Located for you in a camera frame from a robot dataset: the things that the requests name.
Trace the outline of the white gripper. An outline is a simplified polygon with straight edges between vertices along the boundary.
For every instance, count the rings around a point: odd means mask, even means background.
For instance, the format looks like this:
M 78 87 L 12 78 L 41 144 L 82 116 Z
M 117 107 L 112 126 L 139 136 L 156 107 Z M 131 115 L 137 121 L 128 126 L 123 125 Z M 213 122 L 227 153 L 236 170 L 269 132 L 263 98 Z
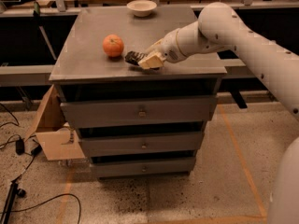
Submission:
M 165 60 L 178 63 L 187 59 L 178 46 L 178 29 L 168 33 L 164 38 L 149 46 L 145 53 L 148 54 L 138 62 L 145 69 L 157 69 L 164 66 Z

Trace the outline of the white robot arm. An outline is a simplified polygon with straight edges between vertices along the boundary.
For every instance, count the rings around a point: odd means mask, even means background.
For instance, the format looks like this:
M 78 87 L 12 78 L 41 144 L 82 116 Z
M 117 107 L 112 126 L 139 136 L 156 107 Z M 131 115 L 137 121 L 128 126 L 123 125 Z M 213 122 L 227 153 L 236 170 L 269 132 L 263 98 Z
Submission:
M 205 6 L 198 20 L 169 32 L 138 62 L 144 69 L 178 63 L 194 54 L 232 51 L 299 119 L 299 57 L 253 32 L 221 2 Z M 299 138 L 285 151 L 270 195 L 267 224 L 299 224 Z

